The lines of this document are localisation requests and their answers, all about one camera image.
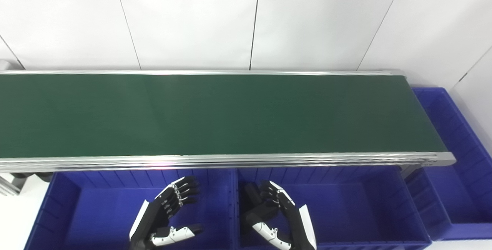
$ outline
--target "wall seam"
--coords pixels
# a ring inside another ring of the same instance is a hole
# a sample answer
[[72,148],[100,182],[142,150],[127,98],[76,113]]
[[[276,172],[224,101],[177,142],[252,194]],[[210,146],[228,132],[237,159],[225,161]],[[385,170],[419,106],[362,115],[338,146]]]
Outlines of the wall seam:
[[390,11],[391,6],[393,5],[393,2],[394,2],[394,1],[395,1],[395,0],[391,0],[391,3],[390,3],[390,6],[388,7],[388,10],[386,10],[386,13],[385,13],[385,14],[384,14],[384,16],[383,16],[383,20],[381,20],[381,23],[380,23],[380,24],[379,24],[379,26],[377,27],[376,32],[374,33],[374,36],[372,37],[371,42],[369,43],[369,46],[367,47],[366,52],[365,52],[365,53],[364,53],[364,55],[362,56],[362,59],[361,59],[361,61],[359,62],[359,65],[357,66],[357,69],[356,69],[356,70],[359,70],[359,68],[360,68],[360,66],[361,66],[361,64],[362,64],[362,61],[364,61],[364,58],[366,57],[366,54],[367,54],[367,52],[369,51],[369,48],[371,48],[372,42],[374,41],[374,38],[376,37],[377,33],[379,32],[379,28],[381,28],[381,25],[383,25],[383,22],[384,22],[384,20],[386,19],[386,16],[388,15],[388,12]]

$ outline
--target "blue storage bin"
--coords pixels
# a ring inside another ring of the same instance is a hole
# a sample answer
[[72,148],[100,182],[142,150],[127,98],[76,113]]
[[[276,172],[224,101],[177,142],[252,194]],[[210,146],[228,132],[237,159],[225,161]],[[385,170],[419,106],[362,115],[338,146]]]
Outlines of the blue storage bin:
[[[431,243],[398,167],[238,169],[239,188],[261,180],[282,186],[297,206],[307,204],[318,250],[418,250]],[[269,223],[289,233],[281,213]],[[254,231],[239,236],[239,248],[275,249]]]
[[407,185],[432,240],[492,238],[492,160],[444,88],[414,92],[457,162],[410,175]]
[[195,175],[199,201],[171,218],[175,227],[202,223],[193,239],[169,250],[226,250],[235,245],[235,170],[139,170],[55,173],[26,250],[127,250],[128,234],[144,199],[168,182]]

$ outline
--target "robotic hand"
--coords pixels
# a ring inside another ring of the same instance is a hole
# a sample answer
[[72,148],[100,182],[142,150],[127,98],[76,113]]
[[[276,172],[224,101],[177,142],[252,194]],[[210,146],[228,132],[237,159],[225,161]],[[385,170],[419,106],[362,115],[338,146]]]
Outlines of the robotic hand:
[[182,241],[203,231],[201,224],[169,227],[169,219],[185,204],[196,202],[198,182],[187,176],[171,182],[152,202],[144,200],[130,230],[129,250],[151,250],[155,247]]
[[[255,207],[243,215],[243,222],[280,250],[316,250],[316,238],[308,207],[304,205],[296,208],[289,194],[269,180],[261,182],[260,190],[260,195],[257,195],[251,184],[246,185],[245,191]],[[278,210],[288,220],[290,236],[266,223],[276,216]]]

